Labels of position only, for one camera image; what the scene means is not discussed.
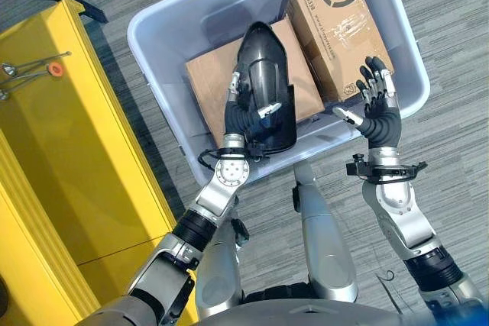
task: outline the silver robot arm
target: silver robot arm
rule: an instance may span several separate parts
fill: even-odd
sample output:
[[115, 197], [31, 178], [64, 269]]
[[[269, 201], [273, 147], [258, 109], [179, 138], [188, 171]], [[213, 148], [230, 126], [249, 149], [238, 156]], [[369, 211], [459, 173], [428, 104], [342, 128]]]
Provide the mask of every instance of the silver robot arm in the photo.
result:
[[[228, 101], [235, 101], [238, 83], [239, 73], [234, 73]], [[250, 120], [266, 118], [279, 108], [280, 103], [265, 106], [251, 114]], [[250, 174], [244, 155], [245, 138], [228, 130], [226, 126], [224, 150], [213, 177], [147, 258], [127, 293], [95, 311], [79, 326], [156, 326], [178, 319], [194, 287], [189, 270], [199, 265], [206, 245], [228, 218], [236, 193]]]
[[397, 151], [401, 123], [397, 93], [384, 63], [368, 57], [357, 81], [365, 100], [365, 118], [342, 108], [334, 113], [368, 139], [369, 157], [355, 154], [348, 175], [365, 180], [363, 197], [374, 211], [390, 245], [416, 280], [419, 293], [438, 320], [464, 317], [484, 300], [470, 277], [455, 264], [425, 215], [419, 210], [410, 180], [426, 166], [402, 166]]

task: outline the metal tool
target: metal tool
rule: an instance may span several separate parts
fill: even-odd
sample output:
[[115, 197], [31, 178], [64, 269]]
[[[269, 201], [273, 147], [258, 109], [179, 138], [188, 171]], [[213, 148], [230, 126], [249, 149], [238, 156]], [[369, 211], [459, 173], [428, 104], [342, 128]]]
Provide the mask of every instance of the metal tool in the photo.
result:
[[15, 86], [11, 86], [10, 88], [0, 89], [0, 101], [6, 101], [8, 99], [8, 97], [10, 97], [10, 94], [12, 92], [15, 92], [18, 89], [26, 86], [27, 84], [34, 81], [39, 76], [51, 75], [51, 76], [59, 78], [59, 77], [63, 76], [63, 74], [64, 74], [64, 70], [63, 70], [63, 67], [61, 66], [61, 64], [52, 61], [51, 63], [46, 65], [46, 69], [43, 71], [36, 72], [36, 73], [30, 73], [30, 74], [23, 74], [21, 76], [11, 78], [11, 79], [9, 79], [10, 82], [17, 80], [17, 79], [23, 79], [23, 78], [27, 78], [27, 79], [24, 80], [23, 82], [16, 84]]
[[[2, 63], [2, 70], [4, 71], [5, 74], [10, 76], [10, 78], [4, 80], [3, 82], [0, 82], [0, 84], [5, 84], [8, 82], [11, 82], [14, 79], [20, 78], [26, 73], [32, 72], [34, 69], [38, 68], [39, 66], [46, 65], [48, 61], [58, 59], [64, 56], [69, 56], [71, 55], [70, 51], [67, 51], [65, 53], [59, 53], [57, 55], [45, 57], [43, 59], [38, 59], [38, 60], [33, 60], [28, 63], [23, 63], [20, 65], [13, 65], [10, 63]], [[27, 68], [24, 70], [22, 73], [20, 73], [20, 69]]]

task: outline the yellow cabinet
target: yellow cabinet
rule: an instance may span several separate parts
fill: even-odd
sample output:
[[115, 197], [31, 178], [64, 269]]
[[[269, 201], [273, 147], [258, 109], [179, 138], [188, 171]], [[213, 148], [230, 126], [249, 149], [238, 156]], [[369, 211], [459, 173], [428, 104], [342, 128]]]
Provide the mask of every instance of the yellow cabinet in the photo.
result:
[[[14, 299], [0, 325], [72, 324], [86, 316], [123, 293], [175, 224], [79, 19], [82, 10], [63, 0], [0, 34], [9, 63], [71, 52], [57, 60], [62, 77], [39, 77], [0, 101], [0, 154], [8, 158], [0, 167], [0, 276]], [[58, 296], [41, 301], [36, 290], [46, 294], [47, 285]], [[180, 323], [191, 321], [193, 299]]]

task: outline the gray plastic bin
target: gray plastic bin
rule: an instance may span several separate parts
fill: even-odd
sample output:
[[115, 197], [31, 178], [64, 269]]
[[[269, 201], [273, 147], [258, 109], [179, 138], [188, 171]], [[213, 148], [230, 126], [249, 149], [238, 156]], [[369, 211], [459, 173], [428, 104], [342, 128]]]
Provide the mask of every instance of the gray plastic bin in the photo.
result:
[[[215, 145], [189, 83], [185, 62], [239, 38], [252, 21], [280, 19], [285, 1], [162, 0], [140, 11], [129, 24], [129, 46], [200, 185], [207, 183], [212, 173], [199, 165], [197, 157]], [[401, 115], [412, 115], [428, 98], [429, 80], [403, 4], [401, 0], [366, 2], [395, 69], [393, 79]], [[352, 108], [362, 113], [360, 101]], [[317, 120], [299, 123], [297, 136], [292, 149], [253, 166], [248, 182], [333, 148], [359, 133], [327, 108], [317, 115]]]

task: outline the robotic hand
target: robotic hand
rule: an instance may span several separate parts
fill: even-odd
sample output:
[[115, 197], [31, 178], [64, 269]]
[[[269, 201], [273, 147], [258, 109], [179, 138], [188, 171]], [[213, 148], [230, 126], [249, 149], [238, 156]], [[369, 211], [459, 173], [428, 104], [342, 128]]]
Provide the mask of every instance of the robotic hand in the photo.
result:
[[484, 308], [484, 300], [469, 276], [455, 264], [416, 204], [410, 180], [426, 167], [401, 166], [397, 151], [401, 120], [396, 89], [384, 63], [367, 57], [360, 68], [367, 85], [357, 81], [365, 100], [365, 118], [342, 108], [333, 112], [368, 139], [369, 157], [353, 156], [347, 174], [365, 180], [364, 200], [374, 210], [390, 245], [416, 280], [419, 293], [437, 320], [471, 314]]

